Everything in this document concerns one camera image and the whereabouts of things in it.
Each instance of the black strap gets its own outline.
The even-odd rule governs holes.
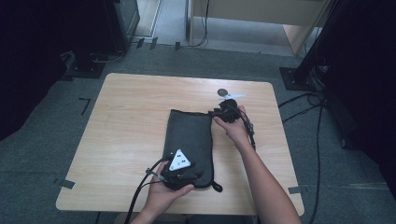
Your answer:
[[[222,186],[216,183],[216,181],[212,181],[212,188],[217,192],[222,192]]]

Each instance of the table surface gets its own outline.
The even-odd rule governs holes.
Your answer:
[[[288,189],[297,187],[298,183],[270,83],[109,74],[66,176],[66,180],[76,185],[61,189],[57,208],[128,211],[146,169],[163,154],[170,110],[213,110],[221,102],[218,89],[246,95],[237,99],[237,103],[245,106],[254,124],[257,152],[289,194]],[[193,190],[178,199],[167,213],[255,215],[239,153],[215,122],[212,135],[215,181],[223,186],[223,192],[211,187]],[[142,209],[148,189],[144,187],[140,192],[134,211]],[[302,215],[301,194],[289,196]]]

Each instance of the gray carpet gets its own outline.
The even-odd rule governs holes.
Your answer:
[[[207,77],[266,81],[274,85],[279,103],[299,95],[286,91],[279,66],[297,67],[301,58],[211,49],[149,45],[131,46],[99,79],[58,81],[24,126],[0,142],[0,223],[94,223],[97,213],[59,211],[56,178],[66,176],[95,99],[108,73]],[[83,115],[86,101],[91,103]],[[282,118],[309,107],[305,98],[280,109]],[[316,108],[285,123],[285,133],[300,186],[304,189],[308,223],[317,183]],[[319,144],[322,164],[315,223],[395,223],[396,202],[377,165],[360,151],[341,148],[331,111],[323,109]],[[112,223],[115,213],[102,213],[99,223]],[[191,223],[243,223],[245,218],[198,216]]]

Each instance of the hand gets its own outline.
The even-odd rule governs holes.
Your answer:
[[[243,112],[241,114],[244,119],[247,119],[245,108],[240,105],[238,106],[238,109]],[[250,145],[248,140],[248,131],[242,119],[238,119],[234,123],[226,123],[219,117],[214,117],[213,120],[225,130],[226,134],[231,138],[231,140],[233,140],[233,143],[238,149],[244,144]]]
[[[161,173],[166,163],[167,161],[161,163],[156,172],[157,174]],[[160,179],[158,179],[155,175],[151,178],[151,182],[159,181]],[[167,188],[162,182],[150,184],[146,204],[132,223],[153,222],[154,219],[160,214],[164,213],[176,199],[186,195],[192,189],[194,189],[194,185],[187,185],[179,190],[171,190]]]

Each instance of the black cable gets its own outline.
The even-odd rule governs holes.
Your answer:
[[[96,216],[95,224],[99,223],[100,215],[101,215],[101,212],[98,212],[98,215]]]
[[[142,188],[145,187],[146,185],[149,185],[149,184],[156,184],[156,183],[161,183],[161,182],[162,182],[161,180],[160,181],[154,181],[154,182],[148,182],[148,183],[144,184],[142,186]]]
[[[138,42],[132,42],[131,44],[130,44],[130,46],[133,46],[133,45],[135,45],[135,44],[138,44]],[[143,45],[151,45],[151,43],[146,43],[146,42],[143,42]],[[158,46],[166,46],[166,47],[172,47],[172,48],[174,48],[175,47],[175,45],[171,45],[171,44],[159,44],[159,43],[157,43],[157,44],[155,44],[156,46],[158,45]]]
[[[292,102],[292,101],[294,101],[294,100],[296,100],[296,99],[299,99],[299,98],[301,98],[301,97],[303,97],[303,96],[305,96],[305,95],[308,95],[308,99],[307,99],[307,100],[308,100],[308,103],[312,105],[310,108],[304,110],[305,113],[306,113],[307,111],[309,111],[310,109],[313,109],[313,108],[315,108],[315,107],[320,106],[319,116],[318,116],[318,127],[317,127],[317,156],[318,156],[318,158],[317,158],[317,160],[318,160],[317,191],[316,191],[316,197],[315,197],[316,199],[315,199],[314,211],[312,212],[312,216],[311,216],[311,218],[310,218],[310,220],[309,220],[309,224],[312,224],[312,223],[314,222],[315,216],[316,216],[317,211],[318,211],[319,189],[320,189],[320,176],[321,176],[321,171],[320,171],[320,170],[321,170],[321,164],[320,164],[320,150],[319,150],[319,131],[320,131],[320,122],[321,122],[321,116],[322,116],[322,111],[323,111],[323,106],[324,106],[325,100],[324,100],[324,99],[320,99],[317,95],[313,94],[313,92],[310,92],[310,93],[305,93],[305,94],[302,94],[302,95],[293,97],[293,98],[291,98],[290,100],[288,100],[288,101],[286,101],[286,102],[280,104],[278,107],[281,107],[281,106],[283,106],[283,105],[285,105],[285,104],[287,104],[287,103],[290,103],[290,102]],[[315,96],[315,97],[317,97],[317,98],[319,99],[319,103],[318,103],[318,104],[314,104],[314,103],[311,102],[310,97],[312,97],[312,96]],[[292,118],[296,117],[297,115],[301,114],[302,112],[299,112],[299,113],[297,113],[297,114],[291,116],[290,118],[286,119],[286,121],[289,120],[289,119],[292,119]]]
[[[290,116],[290,117],[288,117],[288,118],[286,118],[286,119],[282,119],[282,123],[286,123],[288,120],[294,119],[295,117],[297,117],[297,116],[299,116],[299,115],[305,114],[306,112],[308,112],[308,111],[310,111],[311,109],[316,108],[316,107],[318,107],[318,106],[319,106],[319,105],[312,105],[311,107],[309,107],[309,108],[307,108],[307,109],[305,109],[305,110],[303,110],[303,111],[300,111],[300,112],[298,112],[298,113],[296,113],[296,114],[294,114],[294,115],[292,115],[292,116]]]
[[[248,118],[248,115],[244,111],[242,111],[242,110],[240,110],[238,108],[234,108],[234,107],[232,107],[230,105],[227,105],[227,106],[230,107],[231,110],[233,110],[239,116],[239,118],[241,118],[242,121],[244,121],[244,125],[245,125],[245,128],[247,129],[247,134],[248,134],[248,137],[250,139],[250,144],[253,147],[253,149],[256,150],[256,142],[254,141],[254,137],[253,137],[253,135],[254,135],[253,126],[252,126],[252,123],[250,122],[250,120]],[[242,116],[241,113],[244,113],[244,115],[247,118],[247,120],[245,120],[245,118]]]
[[[317,127],[317,156],[318,156],[317,192],[316,192],[316,197],[315,197],[314,211],[312,212],[312,216],[311,216],[311,219],[309,220],[309,224],[312,224],[314,222],[315,216],[316,216],[317,211],[318,211],[319,189],[320,189],[320,170],[321,170],[320,150],[319,150],[319,131],[320,131],[320,122],[321,122],[321,115],[322,115],[323,106],[324,106],[324,102],[322,101],[321,105],[320,105],[319,118],[318,118],[318,127]]]
[[[282,104],[278,105],[277,107],[280,108],[280,107],[282,107],[282,106],[284,106],[284,105],[286,105],[286,104],[288,104],[288,103],[290,103],[290,102],[293,102],[293,101],[295,101],[295,100],[297,100],[297,99],[300,99],[300,98],[303,97],[303,96],[311,95],[311,94],[313,94],[313,93],[314,93],[314,91],[311,91],[311,92],[308,92],[308,93],[304,93],[304,94],[295,96],[295,97],[289,99],[288,101],[285,101],[285,102],[283,102]]]
[[[207,0],[207,4],[206,4],[206,14],[205,14],[205,34],[204,34],[204,37],[202,37],[202,40],[201,40],[201,42],[199,43],[199,44],[197,44],[197,45],[193,45],[193,46],[190,46],[190,47],[193,47],[193,48],[196,48],[196,47],[200,47],[201,45],[203,45],[204,43],[205,43],[205,41],[207,40],[207,15],[208,15],[208,13],[209,13],[209,0]]]
[[[155,162],[155,164],[149,170],[153,171],[155,169],[155,167],[158,164],[160,164],[162,161],[165,161],[165,159],[162,158],[162,159],[158,160],[157,162]],[[143,188],[143,183],[146,181],[148,176],[149,175],[145,175],[145,177],[142,179],[142,182],[140,182],[139,186],[137,187],[136,191],[134,192],[134,197],[132,198],[131,206],[129,207],[128,215],[125,218],[124,224],[128,224],[129,223],[129,219],[131,218],[132,212],[134,211],[134,204],[136,203],[137,196],[139,195],[140,190]]]
[[[319,75],[318,72],[318,67],[317,66],[313,66],[311,69],[311,74],[313,74],[311,77],[318,83],[318,85],[323,89],[326,85],[321,81],[322,80],[322,76],[323,76],[323,72],[320,71],[320,73],[322,73],[322,75]]]
[[[92,60],[92,62],[93,62],[93,63],[114,63],[114,62],[118,61],[119,59],[121,59],[122,56],[124,56],[124,54],[125,54],[125,53],[122,52],[122,51],[120,51],[119,53],[120,53],[120,56],[119,56],[118,58],[116,58],[116,59],[113,59],[113,60],[106,60],[106,61],[94,59],[94,60]]]

